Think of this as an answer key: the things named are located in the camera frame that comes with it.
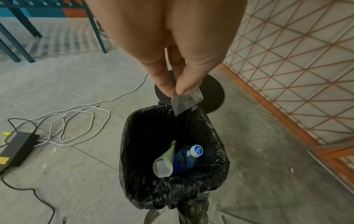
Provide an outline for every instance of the green paper cup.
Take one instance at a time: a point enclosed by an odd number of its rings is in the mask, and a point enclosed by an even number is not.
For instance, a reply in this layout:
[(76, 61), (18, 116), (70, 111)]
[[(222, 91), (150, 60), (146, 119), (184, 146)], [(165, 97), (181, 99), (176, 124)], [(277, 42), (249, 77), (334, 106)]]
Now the green paper cup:
[(176, 141), (173, 141), (167, 152), (165, 152), (162, 156), (158, 157), (154, 164), (152, 165), (152, 169), (154, 174), (158, 178), (168, 177), (173, 173), (173, 158), (174, 152), (176, 149)]

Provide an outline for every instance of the black plastic liner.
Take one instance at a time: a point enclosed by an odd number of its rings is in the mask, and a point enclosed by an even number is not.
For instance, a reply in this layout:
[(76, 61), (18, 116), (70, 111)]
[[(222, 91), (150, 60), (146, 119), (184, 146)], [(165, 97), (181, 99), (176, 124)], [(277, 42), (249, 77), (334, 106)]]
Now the black plastic liner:
[[(153, 162), (175, 140), (176, 153), (186, 145), (201, 145), (204, 152), (192, 169), (158, 178)], [(204, 111), (196, 106), (174, 116), (162, 104), (133, 112), (121, 142), (119, 180), (125, 196), (139, 209), (178, 208), (181, 224), (208, 222), (207, 192), (226, 180), (230, 162), (224, 145)]]

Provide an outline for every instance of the trash bin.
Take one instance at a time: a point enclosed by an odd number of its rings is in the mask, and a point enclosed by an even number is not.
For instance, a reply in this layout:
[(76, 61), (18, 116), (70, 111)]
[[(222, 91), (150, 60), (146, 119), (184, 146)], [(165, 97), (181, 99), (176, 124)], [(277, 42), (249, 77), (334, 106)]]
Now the trash bin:
[[(158, 178), (156, 158), (176, 140), (176, 153), (201, 145), (203, 155), (184, 173)], [(195, 106), (175, 117), (163, 103), (133, 112), (124, 126), (119, 181), (127, 199), (139, 209), (177, 208), (181, 224), (208, 223), (208, 192), (226, 180), (230, 162), (224, 145), (204, 111)]]

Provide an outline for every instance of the black circular disc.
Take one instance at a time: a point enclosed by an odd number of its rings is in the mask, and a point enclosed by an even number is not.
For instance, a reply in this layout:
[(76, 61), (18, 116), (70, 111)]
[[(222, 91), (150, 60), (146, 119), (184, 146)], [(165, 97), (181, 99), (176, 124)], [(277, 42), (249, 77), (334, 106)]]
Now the black circular disc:
[[(173, 71), (169, 71), (172, 83), (176, 85)], [(203, 101), (198, 105), (208, 114), (217, 110), (224, 102), (225, 92), (221, 84), (212, 76), (207, 75), (204, 77), (202, 84), (199, 86), (203, 94)], [(170, 103), (171, 98), (163, 94), (160, 89), (155, 85), (155, 93), (158, 99), (164, 103)]]

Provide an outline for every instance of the clear plastic piece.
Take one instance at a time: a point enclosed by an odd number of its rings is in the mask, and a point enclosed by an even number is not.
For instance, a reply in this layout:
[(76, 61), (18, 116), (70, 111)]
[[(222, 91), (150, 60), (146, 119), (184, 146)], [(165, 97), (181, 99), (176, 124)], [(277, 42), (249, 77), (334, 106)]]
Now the clear plastic piece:
[(171, 105), (175, 116), (185, 110), (197, 105), (204, 99), (199, 86), (196, 86), (186, 92), (185, 95), (180, 96), (176, 93), (176, 88), (174, 88), (173, 96), (171, 99)]

